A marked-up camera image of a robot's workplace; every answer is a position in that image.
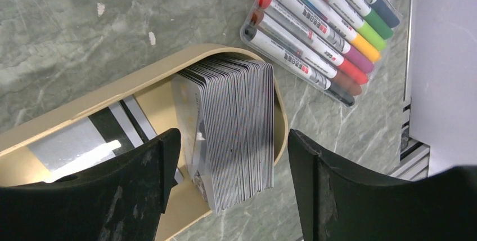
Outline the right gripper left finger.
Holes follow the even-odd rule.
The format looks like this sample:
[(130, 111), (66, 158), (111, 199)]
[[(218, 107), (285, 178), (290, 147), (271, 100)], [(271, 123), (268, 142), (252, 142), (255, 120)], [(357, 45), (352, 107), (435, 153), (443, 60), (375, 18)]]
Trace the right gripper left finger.
[(180, 151), (171, 128), (55, 182), (2, 187), (1, 239), (154, 240)]

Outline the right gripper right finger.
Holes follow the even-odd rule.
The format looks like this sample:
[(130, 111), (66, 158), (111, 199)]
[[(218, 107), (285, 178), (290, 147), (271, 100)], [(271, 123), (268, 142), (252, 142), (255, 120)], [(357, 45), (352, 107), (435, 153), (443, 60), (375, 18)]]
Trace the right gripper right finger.
[(287, 140), (304, 240), (475, 240), (476, 167), (405, 181), (360, 166), (298, 130)]

